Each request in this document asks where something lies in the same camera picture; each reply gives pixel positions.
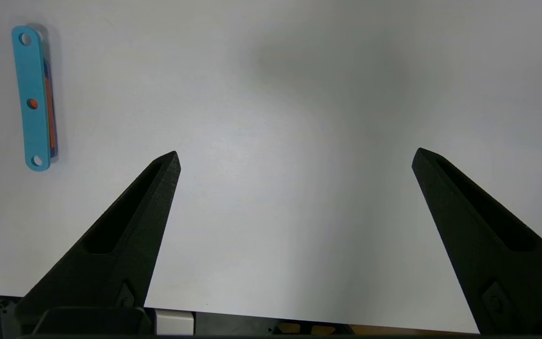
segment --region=screw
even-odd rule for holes
[[[498,312],[498,313],[503,312],[503,303],[501,302],[501,300],[499,300],[499,298],[497,298],[496,296],[492,296],[488,300],[488,302],[490,303],[491,307],[493,308],[493,311]]]
[[[9,305],[8,300],[5,300],[5,299],[0,300],[0,309],[5,309],[6,307],[8,307],[8,305]]]

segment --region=hole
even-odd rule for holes
[[[31,36],[26,34],[26,33],[20,34],[20,43],[22,45],[25,45],[25,46],[30,45],[31,44]]]
[[[336,331],[336,328],[333,328],[332,326],[315,325],[311,329],[311,335],[330,335],[331,333],[334,333],[335,331]]]
[[[33,165],[35,166],[41,166],[43,165],[43,161],[41,160],[41,158],[39,158],[39,156],[34,156],[31,158],[31,162]]]
[[[279,329],[279,331],[282,333],[300,333],[301,332],[300,324],[279,323],[276,326]]]
[[[28,108],[30,109],[37,109],[39,107],[39,103],[33,98],[30,98],[26,101],[26,104],[28,105]]]

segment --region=orange part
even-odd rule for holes
[[[37,103],[37,101],[35,99],[28,99],[28,107],[32,108],[32,109],[37,109],[37,107],[39,107],[39,103]]]
[[[54,122],[54,99],[51,95],[51,82],[49,82],[48,77],[45,77],[45,92],[47,95],[47,112],[49,116],[49,148],[55,148],[56,122]]]

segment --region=white table surface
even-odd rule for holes
[[[46,172],[24,164],[19,24],[47,29]],[[177,150],[147,306],[475,332],[420,146],[542,236],[542,1],[0,0],[0,294]]]

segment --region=white block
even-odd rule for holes
[[[154,309],[157,335],[193,335],[194,317],[191,312]]]

